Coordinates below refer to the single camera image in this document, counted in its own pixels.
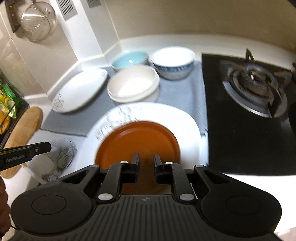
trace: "turquoise bowl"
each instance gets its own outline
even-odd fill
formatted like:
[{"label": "turquoise bowl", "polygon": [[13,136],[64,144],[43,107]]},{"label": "turquoise bowl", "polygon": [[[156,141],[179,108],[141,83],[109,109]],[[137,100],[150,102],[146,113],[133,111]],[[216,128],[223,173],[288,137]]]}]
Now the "turquoise bowl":
[{"label": "turquoise bowl", "polygon": [[148,57],[149,55],[145,51],[135,51],[135,52],[125,53],[124,55],[121,55],[120,57],[118,57],[112,63],[112,68],[114,69],[115,72],[118,72],[119,70],[134,64],[148,65],[149,64]]}]

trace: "plate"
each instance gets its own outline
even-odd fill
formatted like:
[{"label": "plate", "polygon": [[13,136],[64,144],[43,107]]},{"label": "plate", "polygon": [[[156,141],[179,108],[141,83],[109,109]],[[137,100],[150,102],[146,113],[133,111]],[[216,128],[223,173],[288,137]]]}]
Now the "plate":
[{"label": "plate", "polygon": [[189,114],[169,105],[139,102],[119,105],[103,115],[88,133],[71,170],[94,164],[104,139],[120,126],[135,121],[155,122],[169,129],[178,141],[180,164],[184,168],[193,169],[196,164],[204,164],[200,131]]},{"label": "plate", "polygon": [[105,69],[86,69],[75,75],[57,93],[52,109],[66,113],[81,108],[101,89],[107,76]]},{"label": "plate", "polygon": [[123,194],[152,195],[167,188],[154,180],[154,154],[162,162],[179,163],[180,150],[176,137],[164,126],[148,121],[137,121],[119,127],[102,142],[95,164],[109,168],[113,163],[130,161],[135,153],[141,157],[140,180],[136,184],[124,184]]}]

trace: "backsplash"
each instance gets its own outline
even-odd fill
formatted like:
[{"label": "backsplash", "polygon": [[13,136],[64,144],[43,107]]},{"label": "backsplash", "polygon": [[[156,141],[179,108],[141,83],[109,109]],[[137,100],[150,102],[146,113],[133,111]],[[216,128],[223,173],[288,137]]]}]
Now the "backsplash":
[{"label": "backsplash", "polygon": [[[15,6],[19,22],[30,4],[30,0],[24,0]],[[48,92],[77,61],[58,21],[48,38],[32,43],[21,28],[12,32],[3,2],[0,4],[0,31],[0,69],[24,96]]]},{"label": "backsplash", "polygon": [[296,8],[287,0],[105,0],[120,39],[210,33],[296,52]]}]

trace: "gray mat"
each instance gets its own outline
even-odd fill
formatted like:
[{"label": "gray mat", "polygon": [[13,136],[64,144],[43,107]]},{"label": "gray mat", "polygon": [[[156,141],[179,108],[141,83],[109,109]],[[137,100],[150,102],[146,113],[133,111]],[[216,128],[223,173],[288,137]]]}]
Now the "gray mat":
[{"label": "gray mat", "polygon": [[[114,70],[106,70],[109,79]],[[81,109],[70,113],[57,113],[51,110],[41,129],[86,136],[100,117],[116,106],[107,93],[108,79],[95,98]],[[201,62],[196,62],[191,74],[183,80],[171,81],[160,78],[160,96],[157,102],[174,106],[190,114],[201,134],[204,134],[207,131],[207,111]]]}]

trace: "stove burner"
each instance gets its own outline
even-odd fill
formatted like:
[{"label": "stove burner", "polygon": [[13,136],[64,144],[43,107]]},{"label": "stove burner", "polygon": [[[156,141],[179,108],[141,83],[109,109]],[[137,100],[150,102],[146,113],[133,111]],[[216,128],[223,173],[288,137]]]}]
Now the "stove burner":
[{"label": "stove burner", "polygon": [[[246,64],[221,61],[220,70],[227,93],[242,107],[266,118],[281,116],[287,108],[284,87],[291,79],[290,72],[274,73],[255,64],[247,49]],[[284,84],[275,76],[284,77]]]}]

